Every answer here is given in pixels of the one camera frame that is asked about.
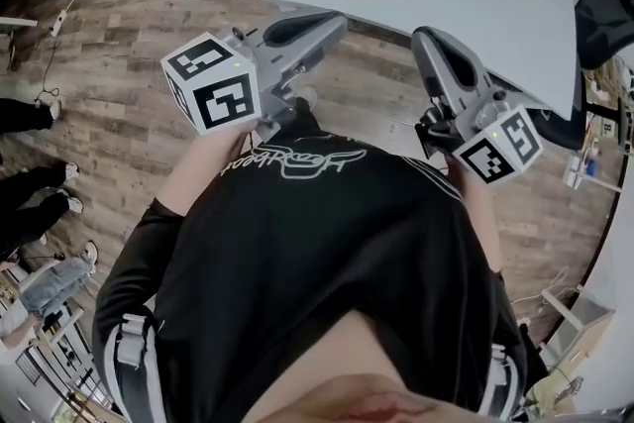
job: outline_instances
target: wooden floor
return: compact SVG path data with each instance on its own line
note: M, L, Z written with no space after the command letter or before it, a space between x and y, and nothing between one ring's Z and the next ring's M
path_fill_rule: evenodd
M18 37L18 68L0 77L0 95L33 101L54 40L46 34L70 0L8 0L4 16L40 20ZM91 239L100 250L97 273L77 296L89 335L95 295L126 238L194 136L174 105L159 60L204 31L243 29L274 11L264 0L76 0L58 39L47 88L58 87L61 120L50 131L5 136L5 174L54 159L75 161L81 176L69 187L84 203L49 232L49 244L25 257L78 253ZM316 116L326 129L393 153L421 157L411 127L428 102L412 55L395 45L349 34L318 69L305 76L320 94ZM568 153L547 146L528 173L495 191L504 271L511 299L538 293L566 265L574 287L596 249L613 193L562 183ZM614 181L618 153L604 150L602 176ZM533 318L539 341L556 315L541 300L514 306Z

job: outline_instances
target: black t-shirt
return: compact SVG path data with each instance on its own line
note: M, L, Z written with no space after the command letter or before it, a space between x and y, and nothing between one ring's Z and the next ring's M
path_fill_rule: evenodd
M184 220L149 210L99 295L101 370L110 329L156 291L169 421L240 421L353 309L413 391L477 410L493 342L525 375L460 193L420 161L332 135L245 154Z

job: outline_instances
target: person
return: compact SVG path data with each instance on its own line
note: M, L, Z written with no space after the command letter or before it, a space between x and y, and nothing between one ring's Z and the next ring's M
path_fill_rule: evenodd
M0 181L0 261L41 238L68 210L81 213L81 201L65 190L47 197L39 206L19 209L38 190L60 187L78 175L77 164L63 162L19 172Z
M28 104L14 99L0 99L0 134L50 129L59 118L61 103L51 106Z
M88 242L77 258L65 260L47 269L22 293L0 318L0 364L8 365L35 339L34 328L61 309L61 305L73 296L96 271L97 247ZM0 263L0 271L14 266Z
M169 422L477 421L492 346L526 371L487 188L322 131L306 97L241 156L251 126L193 142L98 294L101 378L156 295Z

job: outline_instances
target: office chair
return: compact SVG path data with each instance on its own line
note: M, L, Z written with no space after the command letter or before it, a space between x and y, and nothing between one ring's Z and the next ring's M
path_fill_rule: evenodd
M619 98L618 109L589 104L585 97L582 69L597 69L620 50L634 43L634 5L632 0L579 0L575 6L577 23L577 71L575 101L571 120L554 112L530 112L542 138L570 150L580 150L585 139L586 113L614 121L618 126L618 143L626 150L632 136L631 114Z

